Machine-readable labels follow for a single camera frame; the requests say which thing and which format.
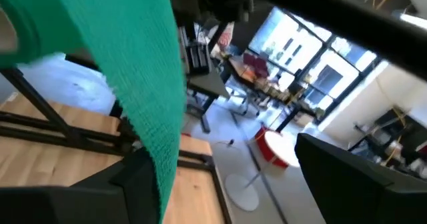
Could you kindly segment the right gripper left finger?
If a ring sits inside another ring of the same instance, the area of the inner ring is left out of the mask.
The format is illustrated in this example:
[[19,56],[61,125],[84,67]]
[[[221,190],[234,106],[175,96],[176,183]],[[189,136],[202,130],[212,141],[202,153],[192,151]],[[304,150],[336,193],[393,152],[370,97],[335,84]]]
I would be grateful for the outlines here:
[[158,222],[159,193],[145,149],[70,187],[1,188],[1,224]]

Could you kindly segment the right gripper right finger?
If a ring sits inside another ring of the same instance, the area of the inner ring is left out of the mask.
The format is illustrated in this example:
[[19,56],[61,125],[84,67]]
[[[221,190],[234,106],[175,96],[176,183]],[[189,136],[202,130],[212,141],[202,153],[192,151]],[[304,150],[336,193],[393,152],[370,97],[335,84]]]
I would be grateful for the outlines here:
[[426,223],[426,182],[307,133],[296,156],[327,223]]

